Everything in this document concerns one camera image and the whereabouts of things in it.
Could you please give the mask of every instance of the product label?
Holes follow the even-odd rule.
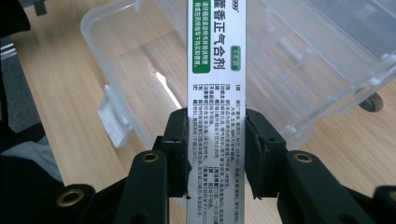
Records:
[[[192,223],[244,223],[246,2],[190,0],[189,196]]]

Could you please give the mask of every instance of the transparent plastic bin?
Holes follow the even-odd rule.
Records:
[[[135,130],[146,149],[187,105],[184,0],[109,3],[81,32],[110,85],[99,115],[114,145]],[[302,146],[318,119],[347,111],[395,77],[396,3],[247,1],[247,107]]]

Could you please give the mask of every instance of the gray cloth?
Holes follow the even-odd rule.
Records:
[[[50,144],[47,136],[44,136],[37,143],[24,142],[16,145],[15,147],[4,151],[1,155],[8,157],[24,158],[30,161],[34,161],[54,179],[63,182],[61,173],[58,169],[58,165],[56,164],[55,158],[52,154],[52,150],[50,149]]]

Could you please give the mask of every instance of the wooden surface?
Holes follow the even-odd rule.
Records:
[[[134,135],[115,149],[96,113],[106,80],[79,26],[89,9],[105,2],[49,0],[48,14],[40,17],[28,7],[32,30],[12,36],[64,183],[96,190],[124,178],[143,148]],[[356,107],[326,118],[301,148],[317,155],[342,184],[367,195],[377,185],[396,185],[396,81],[379,94],[382,111]],[[184,223],[185,210],[171,204],[171,222]],[[247,185],[246,223],[279,222],[276,200],[253,201]]]

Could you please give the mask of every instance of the green label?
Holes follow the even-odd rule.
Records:
[[[210,0],[193,0],[192,72],[210,72]]]
[[[239,46],[231,46],[231,70],[241,70],[241,48]]]

